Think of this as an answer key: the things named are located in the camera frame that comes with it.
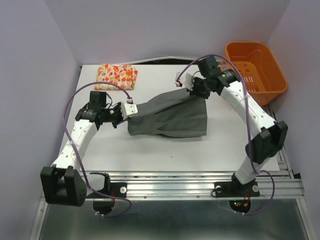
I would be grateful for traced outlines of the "grey skirt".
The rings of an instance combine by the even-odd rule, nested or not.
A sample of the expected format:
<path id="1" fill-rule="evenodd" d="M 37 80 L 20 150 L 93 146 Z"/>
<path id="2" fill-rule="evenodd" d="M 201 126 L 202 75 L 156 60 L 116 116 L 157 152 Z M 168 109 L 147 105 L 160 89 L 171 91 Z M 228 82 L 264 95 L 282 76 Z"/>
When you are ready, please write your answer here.
<path id="1" fill-rule="evenodd" d="M 128 120 L 131 136 L 197 138 L 207 135 L 206 100 L 178 89 L 161 93 L 137 105 L 138 113 Z"/>

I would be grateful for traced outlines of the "floral orange skirt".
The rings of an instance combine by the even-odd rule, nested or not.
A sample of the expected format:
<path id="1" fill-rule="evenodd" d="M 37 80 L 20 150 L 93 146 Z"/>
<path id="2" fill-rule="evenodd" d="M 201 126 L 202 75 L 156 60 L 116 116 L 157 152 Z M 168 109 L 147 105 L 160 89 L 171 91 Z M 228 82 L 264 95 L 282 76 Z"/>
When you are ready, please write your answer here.
<path id="1" fill-rule="evenodd" d="M 138 70 L 130 64 L 112 65 L 103 63 L 97 70 L 96 82 L 94 89 L 97 91 L 116 91 L 116 86 L 102 84 L 108 82 L 119 86 L 124 90 L 133 90 L 135 88 Z"/>

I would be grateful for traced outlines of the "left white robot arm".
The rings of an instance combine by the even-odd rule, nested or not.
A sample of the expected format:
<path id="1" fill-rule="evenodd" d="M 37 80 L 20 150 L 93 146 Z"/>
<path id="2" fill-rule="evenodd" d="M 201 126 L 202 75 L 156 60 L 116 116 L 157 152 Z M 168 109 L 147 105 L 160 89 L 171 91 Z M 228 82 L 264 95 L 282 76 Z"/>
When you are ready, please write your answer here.
<path id="1" fill-rule="evenodd" d="M 102 124 L 112 123 L 116 127 L 124 122 L 127 117 L 124 107 L 124 102 L 108 107 L 105 92 L 90 92 L 89 102 L 76 114 L 72 131 L 65 133 L 67 142 L 60 155 L 40 172 L 47 203 L 80 207 L 90 194 L 106 197 L 111 193 L 109 176 L 104 175 L 93 187 L 82 160 Z"/>

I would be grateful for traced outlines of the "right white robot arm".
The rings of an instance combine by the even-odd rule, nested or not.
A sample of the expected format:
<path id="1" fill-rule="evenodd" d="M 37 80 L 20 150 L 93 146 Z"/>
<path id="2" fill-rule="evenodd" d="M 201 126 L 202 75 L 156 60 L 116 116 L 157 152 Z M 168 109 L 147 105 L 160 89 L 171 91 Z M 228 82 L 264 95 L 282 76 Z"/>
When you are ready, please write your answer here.
<path id="1" fill-rule="evenodd" d="M 182 85 L 190 93 L 205 99 L 211 93 L 217 93 L 246 124 L 246 157 L 231 181 L 217 185 L 216 196 L 219 198 L 222 195 L 242 195 L 253 189 L 265 163 L 282 150 L 288 125 L 265 113 L 249 94 L 243 75 L 233 63 L 230 69 L 221 70 L 216 58 L 216 54 L 209 54 L 193 60 L 202 77 L 187 76 Z"/>

